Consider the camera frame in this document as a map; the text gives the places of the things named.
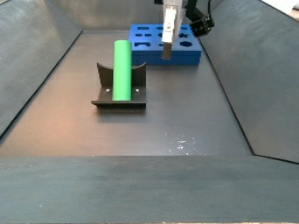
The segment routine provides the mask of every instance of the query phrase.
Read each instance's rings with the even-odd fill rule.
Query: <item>metal panel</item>
[[[201,43],[258,155],[299,162],[299,23],[258,0],[226,0]]]
[[[0,143],[1,157],[251,156],[205,55],[147,67],[147,109],[104,110],[97,62],[113,66],[127,31],[84,31]]]
[[[53,0],[84,30],[129,30],[131,24],[161,24],[163,7],[155,0]],[[197,6],[207,11],[208,0]],[[221,0],[211,1],[213,9]]]
[[[0,179],[3,223],[299,221],[299,166],[262,157],[0,158]]]
[[[0,5],[0,136],[67,52],[80,28],[43,0]]]

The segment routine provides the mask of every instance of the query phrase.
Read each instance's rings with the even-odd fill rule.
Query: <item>bin floor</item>
[[[0,143],[0,157],[251,156],[207,56],[147,67],[147,108],[97,109],[97,62],[127,31],[84,31]]]

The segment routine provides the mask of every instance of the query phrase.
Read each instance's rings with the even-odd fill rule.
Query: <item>black cable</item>
[[[208,14],[209,14],[209,18],[211,18],[211,0],[208,1]]]

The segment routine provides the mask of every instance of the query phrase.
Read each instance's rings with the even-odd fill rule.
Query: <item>black stand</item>
[[[91,103],[105,109],[145,108],[145,63],[132,68],[132,100],[112,101],[113,69],[97,63],[97,74],[101,88],[97,100]]]

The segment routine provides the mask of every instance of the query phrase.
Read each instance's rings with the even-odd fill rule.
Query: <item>green cylinder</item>
[[[115,42],[113,101],[131,101],[132,45],[127,40]]]

